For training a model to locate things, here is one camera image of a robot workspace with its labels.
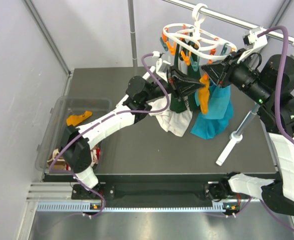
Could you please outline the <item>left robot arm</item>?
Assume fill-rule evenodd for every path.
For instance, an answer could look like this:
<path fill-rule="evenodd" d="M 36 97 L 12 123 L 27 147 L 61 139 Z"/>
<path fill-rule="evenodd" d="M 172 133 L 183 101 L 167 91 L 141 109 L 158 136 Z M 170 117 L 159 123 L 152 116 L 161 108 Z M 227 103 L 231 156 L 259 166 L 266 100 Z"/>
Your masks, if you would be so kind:
<path fill-rule="evenodd" d="M 87 197 L 95 198 L 100 192 L 99 180 L 91 167 L 91 149 L 96 144 L 148 114 L 167 110 L 171 97 L 182 101 L 205 87 L 199 79 L 189 77 L 174 66 L 157 74 L 153 71 L 154 68 L 149 68 L 144 76 L 132 77 L 125 96 L 113 111 L 85 125 L 65 128 L 60 153 L 75 178 L 84 185 L 82 191 Z"/>

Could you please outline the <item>orange sock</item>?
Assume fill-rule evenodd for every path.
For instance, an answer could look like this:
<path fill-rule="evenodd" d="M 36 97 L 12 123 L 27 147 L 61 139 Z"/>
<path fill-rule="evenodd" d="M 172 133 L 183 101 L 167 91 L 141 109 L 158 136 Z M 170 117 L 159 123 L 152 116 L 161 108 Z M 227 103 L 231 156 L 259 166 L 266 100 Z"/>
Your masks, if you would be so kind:
<path fill-rule="evenodd" d="M 92 112 L 91 111 L 85 111 L 83 114 L 80 115 L 70 115 L 67 119 L 66 119 L 66 124 L 67 126 L 78 126 L 80 123 L 82 123 L 83 121 L 85 121 L 86 119 L 88 119 L 89 117 L 92 116 Z"/>
<path fill-rule="evenodd" d="M 209 76 L 205 73 L 201 78 L 200 78 L 200 83 L 204 84 L 204 87 L 200 88 L 198 90 L 198 100 L 200 104 L 200 109 L 201 112 L 206 115 L 208 113 L 208 102 L 209 102 L 209 97 L 210 97 L 210 81 L 209 81 Z"/>

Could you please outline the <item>white clip hanger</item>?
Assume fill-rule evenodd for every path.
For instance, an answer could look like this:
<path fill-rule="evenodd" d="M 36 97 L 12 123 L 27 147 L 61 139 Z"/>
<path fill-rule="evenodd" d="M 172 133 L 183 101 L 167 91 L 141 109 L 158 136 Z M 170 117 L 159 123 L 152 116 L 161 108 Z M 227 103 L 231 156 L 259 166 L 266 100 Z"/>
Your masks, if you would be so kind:
<path fill-rule="evenodd" d="M 200 10 L 207 5 L 199 3 L 192 7 L 192 24 L 171 23 L 162 30 L 162 41 L 166 51 L 178 56 L 187 66 L 196 72 L 200 68 L 200 60 L 206 59 L 209 64 L 223 60 L 231 52 L 237 51 L 234 43 L 218 37 L 201 28 L 206 16 Z"/>

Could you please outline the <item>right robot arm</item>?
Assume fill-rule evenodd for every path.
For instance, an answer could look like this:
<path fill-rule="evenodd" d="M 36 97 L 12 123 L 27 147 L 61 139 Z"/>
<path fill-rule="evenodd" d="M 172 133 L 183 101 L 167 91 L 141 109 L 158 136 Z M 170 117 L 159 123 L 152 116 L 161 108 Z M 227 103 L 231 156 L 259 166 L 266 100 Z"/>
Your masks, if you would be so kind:
<path fill-rule="evenodd" d="M 282 52 L 272 55 L 262 70 L 251 69 L 240 59 L 244 50 L 202 70 L 220 88 L 237 87 L 258 105 L 257 114 L 276 150 L 280 179 L 263 179 L 231 172 L 220 181 L 226 198 L 245 194 L 260 199 L 278 214 L 294 216 L 294 58 Z"/>

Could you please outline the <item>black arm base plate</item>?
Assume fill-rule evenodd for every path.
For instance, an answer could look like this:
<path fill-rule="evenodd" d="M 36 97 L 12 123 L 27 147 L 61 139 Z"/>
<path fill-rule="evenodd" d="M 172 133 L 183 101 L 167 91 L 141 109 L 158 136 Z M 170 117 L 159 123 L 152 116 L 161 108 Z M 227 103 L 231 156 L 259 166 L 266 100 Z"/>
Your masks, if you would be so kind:
<path fill-rule="evenodd" d="M 97 200 L 98 194 L 106 200 L 117 200 L 123 197 L 157 197 L 157 196 L 192 196 L 200 200 L 221 200 L 234 195 L 227 182 L 205 182 L 203 180 L 103 180 L 93 187 L 95 193 L 86 190 L 79 183 L 72 187 L 72 200 Z"/>

